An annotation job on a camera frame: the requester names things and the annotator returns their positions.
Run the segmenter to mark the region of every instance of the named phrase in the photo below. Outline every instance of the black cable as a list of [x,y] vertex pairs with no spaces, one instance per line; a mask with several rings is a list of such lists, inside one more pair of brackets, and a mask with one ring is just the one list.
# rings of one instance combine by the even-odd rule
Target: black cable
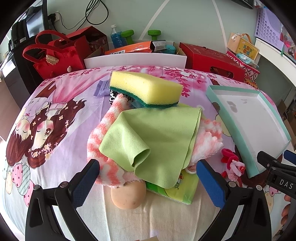
[[[104,21],[102,21],[101,23],[91,23],[89,20],[88,20],[88,17],[89,17],[89,15],[90,15],[90,13],[93,11],[93,10],[95,10],[99,5],[100,5],[100,3],[102,3],[103,5],[104,5],[104,7],[105,7],[105,9],[106,9],[106,11],[107,11],[107,16],[106,16],[106,18],[104,19]],[[68,30],[71,30],[71,29],[73,29],[73,28],[75,28],[82,20],[84,20],[83,21],[83,23],[76,29],[76,31],[78,30],[78,29],[80,29],[81,28],[81,26],[87,21],[88,23],[90,23],[91,25],[100,25],[100,24],[102,24],[102,23],[104,23],[106,20],[107,20],[107,18],[109,17],[109,10],[108,10],[108,8],[107,8],[107,6],[103,3],[103,1],[102,0],[90,0],[89,1],[89,3],[88,3],[88,5],[87,5],[87,7],[86,7],[86,10],[85,10],[85,16],[74,26],[74,27],[72,27],[72,28],[67,28],[64,24],[63,24],[63,20],[62,20],[62,15],[59,13],[59,12],[55,12],[55,13],[57,13],[57,14],[59,14],[59,16],[60,16],[60,18],[61,18],[61,23],[62,23],[62,25],[63,25],[63,27],[65,28],[65,29],[68,29]]]
[[52,22],[52,26],[53,26],[54,30],[58,32],[58,30],[56,29],[56,27],[54,25],[54,19],[53,18],[51,19],[51,22]]
[[89,11],[89,13],[87,14],[87,15],[85,15],[84,16],[84,18],[85,18],[85,20],[83,21],[83,23],[76,29],[76,31],[78,30],[78,29],[80,29],[81,28],[81,26],[86,22],[86,19],[88,18],[88,16],[91,14],[91,12],[93,11],[93,10],[95,10],[98,6],[96,6],[96,4],[98,3],[98,6],[100,5],[100,0],[91,0],[89,3],[88,3],[88,5],[87,5],[87,7],[86,7],[86,13]]
[[103,3],[102,0],[99,0],[99,4],[100,4],[100,2],[104,5],[104,7],[105,7],[105,9],[106,9],[106,11],[107,11],[107,16],[106,16],[106,18],[104,19],[104,21],[101,22],[101,23],[92,23],[92,22],[90,22],[90,21],[88,20],[88,18],[87,18],[87,16],[86,16],[86,11],[85,11],[86,21],[88,21],[91,25],[100,25],[100,24],[104,23],[104,22],[107,20],[107,18],[109,17],[109,10],[108,10],[107,6]]
[[62,25],[63,25],[63,27],[65,28],[65,29],[68,29],[68,30],[71,30],[71,29],[73,29],[73,28],[75,28],[85,17],[83,17],[83,19],[81,19],[73,28],[67,28],[64,24],[63,24],[63,20],[62,20],[62,16],[61,16],[61,14],[59,13],[59,12],[55,12],[55,13],[57,13],[57,14],[59,14],[59,16],[61,17],[61,23],[62,23]]

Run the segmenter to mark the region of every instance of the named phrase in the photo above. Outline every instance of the red gift box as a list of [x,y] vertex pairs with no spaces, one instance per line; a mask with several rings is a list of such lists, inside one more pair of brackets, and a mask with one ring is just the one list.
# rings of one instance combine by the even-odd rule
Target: red gift box
[[244,77],[245,79],[250,80],[251,82],[255,82],[255,80],[258,77],[258,74],[260,74],[260,72],[258,70],[256,70],[254,67],[244,63],[243,61],[241,61],[235,53],[233,53],[232,51],[228,50],[226,55],[231,58],[233,61],[235,61],[236,63],[238,63],[243,69],[244,69]]
[[244,81],[244,69],[225,54],[186,43],[180,43],[180,48],[187,56],[185,68]]
[[[89,46],[90,46],[92,52],[96,51],[100,47],[103,47],[103,49],[105,51],[109,50],[107,36],[93,26],[79,29],[75,32],[67,34],[67,37],[70,40],[76,40],[82,36],[86,37],[86,40],[89,43]],[[65,44],[65,41],[63,39],[59,39],[59,42],[61,43],[61,45]]]

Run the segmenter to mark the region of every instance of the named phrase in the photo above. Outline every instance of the purple packet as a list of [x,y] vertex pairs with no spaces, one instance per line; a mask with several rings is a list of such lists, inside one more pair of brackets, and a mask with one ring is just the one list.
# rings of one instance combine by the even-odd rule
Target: purple packet
[[100,81],[94,92],[94,96],[105,96],[110,94],[110,80]]

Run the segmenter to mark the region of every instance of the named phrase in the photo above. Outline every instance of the green tissue package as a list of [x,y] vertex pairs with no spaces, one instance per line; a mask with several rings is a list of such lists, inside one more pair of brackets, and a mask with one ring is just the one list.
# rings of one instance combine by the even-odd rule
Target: green tissue package
[[146,182],[146,187],[150,192],[189,205],[192,203],[198,180],[196,174],[189,174],[182,170],[176,185],[172,188],[165,189],[149,182]]

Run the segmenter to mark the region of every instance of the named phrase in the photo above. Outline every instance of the pink box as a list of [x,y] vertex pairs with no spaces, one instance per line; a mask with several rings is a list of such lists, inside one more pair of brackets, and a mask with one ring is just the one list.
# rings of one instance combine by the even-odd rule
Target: pink box
[[235,53],[231,52],[230,50],[227,51],[226,55],[231,58],[232,60],[234,60],[236,63],[238,63],[243,69],[244,69],[244,77],[245,79],[250,80],[251,82],[255,82],[255,80],[258,77],[258,74],[260,74],[260,72],[258,70],[256,70],[254,67],[244,63],[243,61],[241,61]]

